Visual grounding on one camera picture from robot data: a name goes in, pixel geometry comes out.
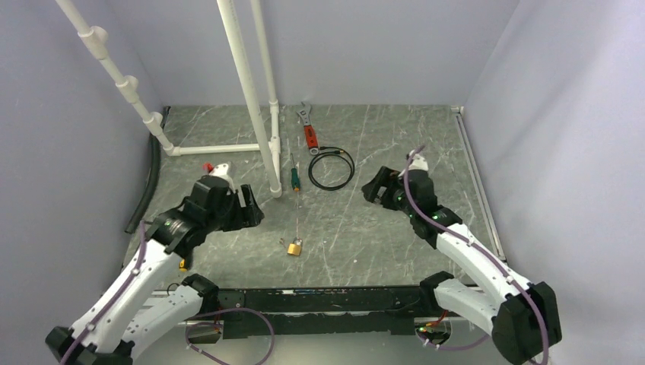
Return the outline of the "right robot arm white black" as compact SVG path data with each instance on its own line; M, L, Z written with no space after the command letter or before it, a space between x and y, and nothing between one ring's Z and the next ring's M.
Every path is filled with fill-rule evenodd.
M531 362L562 340L554 290L516 273L483 246L457 213L438 202L427 171L381 167L361 191L367 202L405 213L419 238L476 283L471 289L446 271L425 278L419 284L424 313L446 310L469 320L512 364Z

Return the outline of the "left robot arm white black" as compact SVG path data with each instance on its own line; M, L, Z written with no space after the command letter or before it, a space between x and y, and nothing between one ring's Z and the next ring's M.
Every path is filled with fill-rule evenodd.
M211 318L220 307L219 288L198 274L145 313L140 309L207 235L256 227L263 218L250 185L234 189L220 176L202 176L143 230L135 255L104 295L71 326L51 330L47 347L60 364L131 364L179 321Z

